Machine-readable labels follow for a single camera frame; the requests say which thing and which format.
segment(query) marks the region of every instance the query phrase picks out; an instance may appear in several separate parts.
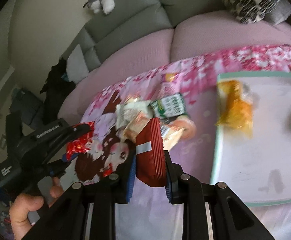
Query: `pink floral tablecloth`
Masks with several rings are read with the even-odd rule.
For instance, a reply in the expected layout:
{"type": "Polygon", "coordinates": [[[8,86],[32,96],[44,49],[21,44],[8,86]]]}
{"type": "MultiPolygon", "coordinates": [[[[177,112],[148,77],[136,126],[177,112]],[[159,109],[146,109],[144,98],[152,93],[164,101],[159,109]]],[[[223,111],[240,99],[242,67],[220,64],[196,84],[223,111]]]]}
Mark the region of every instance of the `pink floral tablecloth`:
{"type": "MultiPolygon", "coordinates": [[[[115,128],[115,106],[129,95],[138,95],[143,100],[155,100],[161,74],[181,73],[183,79],[179,91],[185,99],[188,114],[197,126],[197,133],[193,139],[180,141],[173,147],[170,151],[171,159],[180,164],[184,172],[201,182],[209,183],[217,120],[216,78],[220,73],[237,71],[290,72],[291,46],[250,46],[207,53],[129,77],[103,89],[82,118],[82,122],[95,121],[94,145],[89,154],[79,155],[73,161],[67,170],[68,181],[94,183],[115,171],[127,158],[129,149],[134,147],[120,142],[121,135],[115,128]]],[[[145,186],[137,180],[132,201],[127,205],[129,207],[119,208],[119,212],[124,212],[121,215],[126,218],[117,228],[117,235],[122,236],[122,239],[175,239],[180,231],[180,219],[182,220],[182,216],[178,215],[180,208],[169,205],[164,189],[145,186]],[[140,210],[135,217],[128,212],[133,207],[140,210]],[[162,216],[165,215],[168,216],[164,221],[168,234],[160,231],[162,216]],[[132,228],[129,223],[135,223],[136,219],[141,220],[141,224],[132,228]]]]}

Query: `cartoon character print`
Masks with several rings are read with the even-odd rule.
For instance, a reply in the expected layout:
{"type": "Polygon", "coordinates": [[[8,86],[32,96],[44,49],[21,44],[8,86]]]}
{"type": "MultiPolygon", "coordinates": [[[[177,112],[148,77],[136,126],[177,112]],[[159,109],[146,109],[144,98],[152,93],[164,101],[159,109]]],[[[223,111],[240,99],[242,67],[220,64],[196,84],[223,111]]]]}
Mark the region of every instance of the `cartoon character print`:
{"type": "Polygon", "coordinates": [[[100,129],[98,128],[98,122],[96,122],[95,126],[96,136],[98,140],[102,140],[102,151],[100,151],[100,145],[95,145],[96,152],[92,150],[91,153],[80,154],[76,160],[75,171],[80,181],[92,181],[96,176],[102,178],[105,170],[107,170],[106,174],[111,174],[119,164],[127,159],[129,150],[135,147],[128,140],[124,143],[120,142],[120,138],[117,136],[119,134],[116,131],[116,122],[113,122],[112,118],[110,118],[110,115],[115,116],[116,105],[120,103],[121,98],[116,90],[101,115],[100,129]],[[105,131],[104,126],[101,127],[102,118],[107,120],[106,124],[104,124],[108,126],[107,131],[105,131]]]}

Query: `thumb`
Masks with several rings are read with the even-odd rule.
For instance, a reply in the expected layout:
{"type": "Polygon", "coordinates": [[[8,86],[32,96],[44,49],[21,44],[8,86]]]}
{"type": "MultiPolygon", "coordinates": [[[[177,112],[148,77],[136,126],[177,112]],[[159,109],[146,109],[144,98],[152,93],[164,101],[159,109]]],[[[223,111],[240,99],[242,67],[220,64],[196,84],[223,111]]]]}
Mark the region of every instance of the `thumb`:
{"type": "Polygon", "coordinates": [[[31,229],[28,220],[29,211],[37,211],[44,204],[41,196],[33,197],[27,194],[20,194],[10,208],[10,220],[15,240],[21,240],[31,229]]]}

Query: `small red wrapper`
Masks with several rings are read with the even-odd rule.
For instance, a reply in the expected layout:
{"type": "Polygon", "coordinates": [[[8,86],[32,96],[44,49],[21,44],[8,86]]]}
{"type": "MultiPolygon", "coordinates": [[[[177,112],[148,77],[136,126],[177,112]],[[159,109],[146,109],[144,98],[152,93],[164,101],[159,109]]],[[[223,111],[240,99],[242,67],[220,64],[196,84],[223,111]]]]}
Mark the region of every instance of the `small red wrapper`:
{"type": "Polygon", "coordinates": [[[137,178],[150,187],[166,185],[166,166],[160,120],[150,119],[136,137],[137,178]]]}
{"type": "MultiPolygon", "coordinates": [[[[73,128],[81,124],[84,124],[84,123],[76,124],[73,126],[73,128]]],[[[71,159],[71,156],[74,153],[87,153],[90,150],[90,148],[86,147],[86,144],[88,142],[92,142],[92,137],[93,137],[93,132],[94,132],[94,122],[85,122],[85,124],[90,126],[91,131],[89,133],[86,133],[85,135],[82,135],[80,138],[67,143],[67,153],[66,153],[67,161],[71,159]]]]}

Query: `metal screw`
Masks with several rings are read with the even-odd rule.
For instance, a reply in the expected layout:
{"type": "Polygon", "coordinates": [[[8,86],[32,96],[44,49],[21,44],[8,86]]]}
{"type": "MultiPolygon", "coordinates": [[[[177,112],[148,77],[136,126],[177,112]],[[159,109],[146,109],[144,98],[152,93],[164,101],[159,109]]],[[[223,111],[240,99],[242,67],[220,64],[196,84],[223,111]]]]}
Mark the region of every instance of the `metal screw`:
{"type": "Polygon", "coordinates": [[[219,188],[226,188],[226,184],[224,182],[218,182],[217,185],[219,188]]]}
{"type": "Polygon", "coordinates": [[[112,174],[109,175],[109,179],[111,179],[111,180],[116,180],[118,178],[119,178],[119,175],[116,174],[116,173],[112,173],[112,174]]]}
{"type": "Polygon", "coordinates": [[[186,173],[183,173],[181,176],[180,176],[181,179],[183,180],[188,180],[190,179],[190,175],[189,174],[186,174],[186,173]]]}
{"type": "Polygon", "coordinates": [[[82,187],[82,184],[80,182],[75,182],[72,184],[73,189],[80,189],[82,187]]]}

